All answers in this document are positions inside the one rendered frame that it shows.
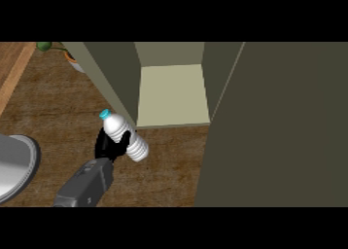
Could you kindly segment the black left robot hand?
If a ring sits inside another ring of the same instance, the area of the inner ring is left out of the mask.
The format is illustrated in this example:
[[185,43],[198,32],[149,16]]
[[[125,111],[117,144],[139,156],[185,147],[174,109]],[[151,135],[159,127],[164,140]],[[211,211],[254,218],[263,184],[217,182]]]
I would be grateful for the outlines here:
[[94,142],[94,158],[108,158],[109,161],[114,161],[117,157],[122,156],[128,146],[128,138],[128,130],[124,132],[118,142],[111,139],[103,130],[99,130]]

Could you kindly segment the white water bottle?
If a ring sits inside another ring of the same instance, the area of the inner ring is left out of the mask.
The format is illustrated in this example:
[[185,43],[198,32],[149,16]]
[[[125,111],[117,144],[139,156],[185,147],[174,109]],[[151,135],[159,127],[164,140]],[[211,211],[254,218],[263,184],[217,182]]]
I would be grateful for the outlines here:
[[148,144],[124,117],[112,113],[109,109],[103,109],[99,118],[102,120],[102,133],[97,137],[99,155],[111,160],[127,155],[134,162],[142,161],[148,156]]

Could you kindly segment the olive open cabinet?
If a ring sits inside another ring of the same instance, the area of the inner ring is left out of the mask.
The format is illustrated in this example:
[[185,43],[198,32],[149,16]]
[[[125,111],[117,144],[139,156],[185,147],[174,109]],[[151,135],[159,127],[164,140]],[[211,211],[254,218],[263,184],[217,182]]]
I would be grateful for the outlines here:
[[211,123],[241,42],[68,42],[65,47],[134,128]]

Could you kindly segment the dark olive cabinet door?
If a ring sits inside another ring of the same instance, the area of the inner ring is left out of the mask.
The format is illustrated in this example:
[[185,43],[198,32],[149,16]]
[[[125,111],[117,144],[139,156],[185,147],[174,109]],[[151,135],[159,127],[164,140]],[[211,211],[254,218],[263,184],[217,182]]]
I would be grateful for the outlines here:
[[348,206],[348,43],[244,45],[193,203]]

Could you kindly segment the potted green plant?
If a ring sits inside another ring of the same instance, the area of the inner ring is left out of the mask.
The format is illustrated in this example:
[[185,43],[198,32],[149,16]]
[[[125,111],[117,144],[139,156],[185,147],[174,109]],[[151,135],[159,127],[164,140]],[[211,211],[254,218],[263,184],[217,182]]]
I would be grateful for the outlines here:
[[59,51],[63,55],[63,58],[68,62],[68,64],[71,65],[71,67],[74,68],[74,70],[80,73],[83,73],[83,69],[68,51],[68,49],[65,48],[63,44],[59,43],[59,47],[53,46],[53,42],[37,42],[35,43],[35,48],[41,51],[41,52],[47,52],[50,50]]

